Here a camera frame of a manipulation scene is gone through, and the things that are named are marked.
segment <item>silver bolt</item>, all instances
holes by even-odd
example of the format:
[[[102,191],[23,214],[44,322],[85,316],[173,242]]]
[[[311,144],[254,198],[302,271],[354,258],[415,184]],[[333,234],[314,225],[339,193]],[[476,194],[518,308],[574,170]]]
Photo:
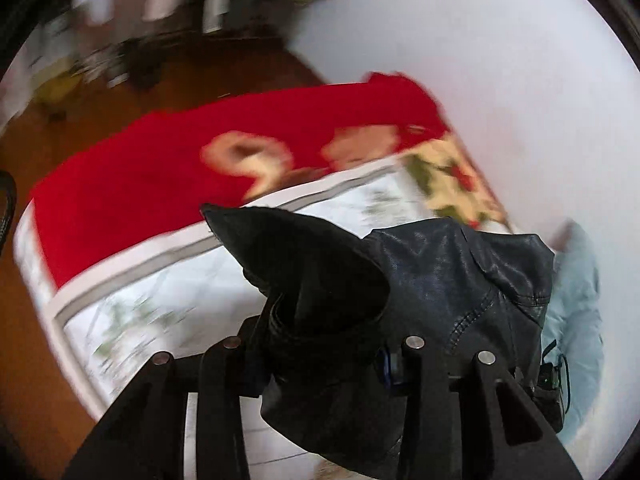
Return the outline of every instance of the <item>silver bolt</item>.
[[[488,350],[482,350],[478,354],[478,361],[480,361],[483,365],[492,365],[495,363],[495,355]]]
[[[419,335],[411,335],[405,339],[404,342],[409,348],[413,348],[414,350],[418,350],[424,346],[424,339]]]
[[[151,357],[151,362],[156,366],[165,365],[171,359],[169,352],[157,352]]]
[[[227,337],[223,342],[222,346],[228,350],[235,350],[242,343],[242,339],[240,339],[237,335],[232,335]]]

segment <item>white wall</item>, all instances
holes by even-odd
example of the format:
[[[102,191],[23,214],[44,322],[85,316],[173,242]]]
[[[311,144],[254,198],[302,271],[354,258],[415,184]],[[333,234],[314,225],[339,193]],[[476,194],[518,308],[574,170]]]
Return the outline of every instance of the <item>white wall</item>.
[[[291,48],[331,82],[421,81],[517,224],[593,237],[606,391],[576,460],[599,477],[640,418],[640,74],[614,33],[586,0],[325,0]]]

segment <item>red flower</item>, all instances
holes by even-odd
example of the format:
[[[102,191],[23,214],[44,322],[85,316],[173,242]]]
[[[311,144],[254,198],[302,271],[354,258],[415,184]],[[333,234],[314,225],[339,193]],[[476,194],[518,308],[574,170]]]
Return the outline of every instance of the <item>red flower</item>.
[[[473,191],[476,189],[473,177],[460,170],[459,166],[451,167],[451,176],[455,177],[460,184],[460,187],[466,191]]]

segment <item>wooden floor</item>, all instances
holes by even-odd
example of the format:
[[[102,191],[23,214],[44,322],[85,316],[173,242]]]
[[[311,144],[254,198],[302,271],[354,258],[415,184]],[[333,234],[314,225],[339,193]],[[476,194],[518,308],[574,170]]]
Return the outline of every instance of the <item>wooden floor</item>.
[[[172,50],[160,83],[148,92],[128,83],[108,89],[95,81],[78,91],[66,120],[59,121],[30,105],[0,138],[0,168],[14,176],[18,187],[15,221],[39,179],[151,110],[185,110],[225,94],[319,83],[274,41],[190,41]],[[0,415],[37,473],[57,479],[93,421],[49,352],[14,264],[12,235],[0,258]]]

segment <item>black leather jacket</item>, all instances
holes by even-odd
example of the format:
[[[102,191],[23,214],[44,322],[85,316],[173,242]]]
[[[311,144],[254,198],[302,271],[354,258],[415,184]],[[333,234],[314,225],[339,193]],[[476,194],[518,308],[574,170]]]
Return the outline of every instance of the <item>black leather jacket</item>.
[[[523,386],[536,383],[553,264],[537,235],[442,218],[361,240],[278,209],[206,205],[203,214],[247,278],[280,298],[262,416],[304,449],[395,478],[406,401],[389,395],[373,363],[409,335],[432,338],[462,365],[490,350],[520,369]]]

